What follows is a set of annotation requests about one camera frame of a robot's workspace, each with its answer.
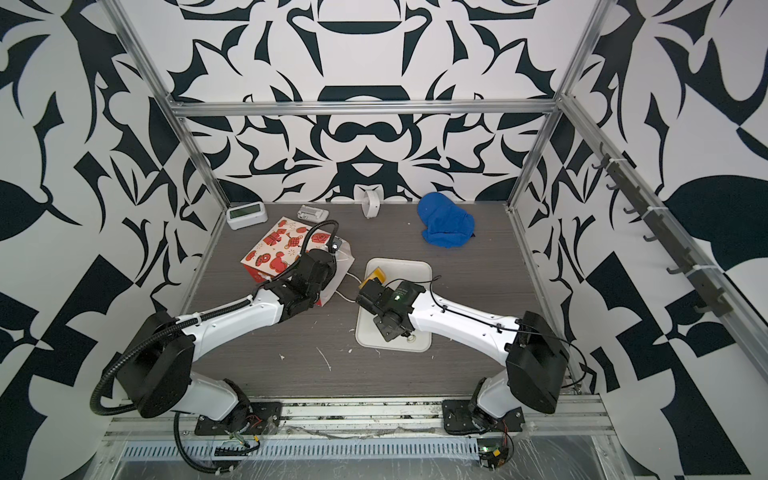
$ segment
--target gray wooden table top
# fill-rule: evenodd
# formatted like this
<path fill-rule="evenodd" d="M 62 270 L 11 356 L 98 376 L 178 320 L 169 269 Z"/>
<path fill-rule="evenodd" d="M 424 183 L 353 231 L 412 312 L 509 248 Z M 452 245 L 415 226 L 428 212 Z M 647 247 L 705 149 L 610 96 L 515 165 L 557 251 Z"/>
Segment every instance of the gray wooden table top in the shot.
<path fill-rule="evenodd" d="M 355 257 L 350 272 L 357 276 L 362 277 L 374 257 L 421 260 L 442 275 L 435 291 L 449 300 L 504 315 L 541 312 L 501 203 L 463 204 L 475 217 L 476 237 L 452 249 L 424 241 L 424 225 L 413 204 L 384 204 L 370 220 L 360 205 L 321 207 L 339 221 L 339 236 L 349 242 Z M 255 283 L 240 260 L 280 217 L 296 218 L 298 209 L 296 204 L 268 204 L 266 223 L 237 231 L 225 226 L 191 311 L 249 294 Z M 339 291 L 354 298 L 356 289 L 356 281 L 347 277 Z M 423 353 L 362 347 L 355 340 L 357 311 L 356 304 L 334 296 L 323 307 L 220 346 L 195 362 L 194 369 L 214 379 L 231 379 L 250 396 L 327 397 L 470 395 L 480 378 L 503 368 L 439 335 L 432 335 L 432 346 Z"/>

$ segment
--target white tray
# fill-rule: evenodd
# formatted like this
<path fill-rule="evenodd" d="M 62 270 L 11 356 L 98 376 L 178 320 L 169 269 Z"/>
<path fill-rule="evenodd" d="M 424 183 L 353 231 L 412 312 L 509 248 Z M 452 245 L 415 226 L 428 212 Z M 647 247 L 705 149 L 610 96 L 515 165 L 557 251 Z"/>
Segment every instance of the white tray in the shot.
<path fill-rule="evenodd" d="M 366 265 L 366 275 L 373 273 L 376 267 L 382 269 L 386 275 L 386 282 L 395 278 L 404 278 L 414 282 L 423 282 L 432 279 L 432 267 L 426 262 L 415 262 L 412 260 L 397 260 L 393 258 L 372 258 Z M 389 285 L 397 288 L 400 281 L 392 282 Z M 372 349 L 402 350 L 404 352 L 425 352 L 432 345 L 432 334 L 430 332 L 421 332 L 415 330 L 413 339 L 408 341 L 404 336 L 399 336 L 391 342 L 384 340 L 381 332 L 376 328 L 373 322 L 374 315 L 362 307 L 357 313 L 357 328 L 355 329 L 355 339 L 362 346 Z"/>

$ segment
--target white digital clock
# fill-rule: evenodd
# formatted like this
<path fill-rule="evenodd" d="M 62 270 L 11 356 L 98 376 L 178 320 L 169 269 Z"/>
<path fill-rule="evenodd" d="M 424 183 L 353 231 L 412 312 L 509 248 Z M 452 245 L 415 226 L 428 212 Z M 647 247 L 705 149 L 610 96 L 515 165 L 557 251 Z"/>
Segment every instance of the white digital clock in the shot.
<path fill-rule="evenodd" d="M 240 205 L 227 210 L 227 223 L 232 230 L 250 227 L 257 223 L 266 222 L 266 209 L 263 202 Z"/>

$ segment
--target black and white wallpaper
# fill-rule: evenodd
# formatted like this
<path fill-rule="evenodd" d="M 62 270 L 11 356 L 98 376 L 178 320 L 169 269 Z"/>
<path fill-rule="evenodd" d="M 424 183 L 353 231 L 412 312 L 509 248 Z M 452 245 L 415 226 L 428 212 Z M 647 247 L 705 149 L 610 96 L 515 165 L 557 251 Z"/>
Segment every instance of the black and white wallpaper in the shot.
<path fill-rule="evenodd" d="M 93 0 L 0 2 L 0 119 L 0 477 L 63 478 L 109 422 L 102 370 L 180 309 L 220 208 Z"/>
<path fill-rule="evenodd" d="M 574 92 L 768 318 L 768 8 L 620 0 Z"/>
<path fill-rule="evenodd" d="M 765 478 L 768 384 L 597 163 L 563 117 L 517 205 L 583 388 L 638 478 Z"/>
<path fill-rule="evenodd" d="M 125 0 L 178 101 L 552 98 L 595 0 Z"/>
<path fill-rule="evenodd" d="M 543 114 L 196 117 L 231 201 L 507 200 Z"/>

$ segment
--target yellow object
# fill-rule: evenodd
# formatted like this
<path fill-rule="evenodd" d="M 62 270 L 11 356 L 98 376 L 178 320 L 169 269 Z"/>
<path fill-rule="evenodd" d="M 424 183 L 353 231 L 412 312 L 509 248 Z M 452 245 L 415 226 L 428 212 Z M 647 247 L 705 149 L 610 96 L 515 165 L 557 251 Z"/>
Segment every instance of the yellow object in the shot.
<path fill-rule="evenodd" d="M 386 275 L 384 274 L 382 269 L 376 267 L 376 270 L 374 270 L 370 275 L 368 275 L 368 278 L 362 281 L 362 283 L 360 284 L 360 288 L 362 288 L 362 286 L 365 285 L 368 280 L 371 280 L 373 278 L 378 278 L 379 282 L 381 282 L 382 285 L 386 281 Z"/>

